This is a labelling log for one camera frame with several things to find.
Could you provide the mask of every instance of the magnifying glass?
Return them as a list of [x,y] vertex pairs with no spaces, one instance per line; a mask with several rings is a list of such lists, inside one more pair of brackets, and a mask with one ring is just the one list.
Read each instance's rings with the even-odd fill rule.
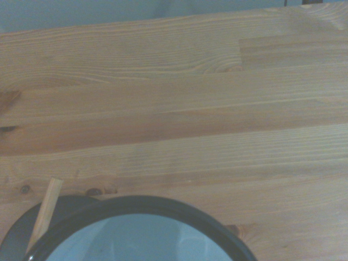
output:
[[247,246],[180,201],[125,196],[98,201],[50,228],[23,261],[254,261]]

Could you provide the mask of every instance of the wooden dowel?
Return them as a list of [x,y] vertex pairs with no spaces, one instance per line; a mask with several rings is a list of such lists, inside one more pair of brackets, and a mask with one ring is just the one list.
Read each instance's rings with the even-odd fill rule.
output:
[[33,233],[29,240],[27,252],[48,230],[48,226],[51,221],[62,184],[63,181],[61,179],[51,178],[51,180],[49,181],[45,198],[43,199],[43,202],[41,204],[39,214],[34,225]]

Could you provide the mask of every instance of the wooden tabletop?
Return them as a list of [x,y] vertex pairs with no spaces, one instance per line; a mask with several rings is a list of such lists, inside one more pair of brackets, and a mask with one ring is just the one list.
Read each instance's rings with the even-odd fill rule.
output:
[[0,238],[53,176],[193,204],[261,261],[348,260],[347,13],[0,34]]

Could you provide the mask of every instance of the light blue wall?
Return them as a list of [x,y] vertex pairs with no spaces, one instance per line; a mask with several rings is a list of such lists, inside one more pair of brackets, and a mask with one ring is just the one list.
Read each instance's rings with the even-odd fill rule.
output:
[[284,6],[284,0],[0,0],[0,31],[149,19],[164,12],[161,2],[170,4],[166,17]]

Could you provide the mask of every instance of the pine wood surface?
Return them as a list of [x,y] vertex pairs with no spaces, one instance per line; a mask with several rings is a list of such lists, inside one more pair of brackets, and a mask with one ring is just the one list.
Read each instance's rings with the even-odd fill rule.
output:
[[53,176],[61,195],[193,204],[259,260],[347,260],[347,17],[338,2],[0,34],[0,240]]

